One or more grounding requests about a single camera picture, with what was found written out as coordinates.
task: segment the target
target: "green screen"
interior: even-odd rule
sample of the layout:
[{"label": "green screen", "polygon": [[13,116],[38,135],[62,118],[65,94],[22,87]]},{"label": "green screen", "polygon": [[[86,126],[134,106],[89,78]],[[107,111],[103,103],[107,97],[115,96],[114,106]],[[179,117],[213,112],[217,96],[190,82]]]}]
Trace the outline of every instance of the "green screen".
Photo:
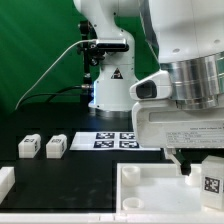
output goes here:
[{"label": "green screen", "polygon": [[[80,15],[73,0],[0,1],[0,120],[11,113],[20,97],[71,44],[81,40]],[[117,18],[116,23],[136,40],[135,73],[138,79],[158,67],[150,53],[140,18]],[[98,68],[92,75],[97,78]],[[82,56],[73,49],[29,94],[54,93],[82,83]],[[38,97],[27,102],[45,101]],[[71,97],[57,100],[68,101]]]}]

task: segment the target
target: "small white cube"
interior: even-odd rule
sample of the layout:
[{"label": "small white cube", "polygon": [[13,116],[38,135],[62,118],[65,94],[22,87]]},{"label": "small white cube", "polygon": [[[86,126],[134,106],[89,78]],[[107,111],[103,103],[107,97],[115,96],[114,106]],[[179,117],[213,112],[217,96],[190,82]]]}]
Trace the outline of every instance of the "small white cube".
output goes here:
[{"label": "small white cube", "polygon": [[48,159],[61,159],[67,149],[67,137],[54,135],[46,145]]},{"label": "small white cube", "polygon": [[2,167],[0,170],[0,204],[15,183],[14,167]]},{"label": "small white cube", "polygon": [[202,162],[202,205],[214,209],[224,208],[224,158],[208,156]]},{"label": "small white cube", "polygon": [[27,135],[19,143],[19,158],[34,158],[40,150],[41,137],[38,134]]}]

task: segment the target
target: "black cable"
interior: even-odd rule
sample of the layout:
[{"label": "black cable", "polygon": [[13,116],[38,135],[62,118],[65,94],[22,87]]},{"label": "black cable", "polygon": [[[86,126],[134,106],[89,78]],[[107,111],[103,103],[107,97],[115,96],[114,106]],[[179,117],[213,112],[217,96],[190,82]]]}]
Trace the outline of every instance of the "black cable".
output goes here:
[{"label": "black cable", "polygon": [[[70,86],[70,87],[66,87],[66,88],[63,88],[59,91],[57,91],[55,94],[58,94],[58,93],[64,93],[64,92],[67,92],[69,90],[72,90],[72,89],[82,89],[81,86]],[[54,99],[57,95],[52,95],[50,96],[46,101],[45,103],[49,103],[52,99]]]},{"label": "black cable", "polygon": [[34,97],[39,97],[39,96],[80,96],[80,94],[63,94],[63,93],[39,93],[39,94],[35,94],[32,96],[28,96],[26,98],[24,98],[23,100],[21,100],[21,102],[18,104],[18,108],[27,100],[34,98]]}]

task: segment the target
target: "table surface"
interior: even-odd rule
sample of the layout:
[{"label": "table surface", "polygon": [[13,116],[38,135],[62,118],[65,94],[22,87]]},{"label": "table surface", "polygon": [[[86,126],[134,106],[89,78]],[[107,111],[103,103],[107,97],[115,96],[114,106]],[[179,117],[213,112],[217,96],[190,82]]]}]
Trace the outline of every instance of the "table surface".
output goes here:
[{"label": "table surface", "polygon": [[[0,205],[1,212],[112,213],[116,211],[117,163],[163,163],[162,151],[70,151],[77,131],[133,131],[131,119],[92,116],[79,103],[33,103],[22,106],[1,124],[0,168],[15,167],[16,184]],[[40,134],[34,159],[18,158],[18,143]],[[65,134],[62,159],[47,159],[45,146],[53,135]],[[206,150],[187,150],[194,162]],[[213,155],[224,155],[213,150]]]}]

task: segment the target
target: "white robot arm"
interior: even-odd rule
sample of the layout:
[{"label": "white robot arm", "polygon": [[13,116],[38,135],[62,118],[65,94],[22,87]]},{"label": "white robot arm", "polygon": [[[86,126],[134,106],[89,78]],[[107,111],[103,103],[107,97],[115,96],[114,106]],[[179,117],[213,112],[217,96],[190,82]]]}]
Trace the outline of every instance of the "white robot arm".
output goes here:
[{"label": "white robot arm", "polygon": [[127,52],[107,52],[100,64],[100,75],[94,83],[91,112],[111,117],[128,116],[134,104],[129,88],[137,82],[134,75],[135,44],[128,32],[118,28],[115,16],[138,16],[137,0],[74,0],[78,11],[92,24],[97,34],[97,47],[129,46]]},{"label": "white robot arm", "polygon": [[141,0],[140,9],[161,71],[130,88],[139,100],[138,142],[168,151],[224,148],[224,1]]}]

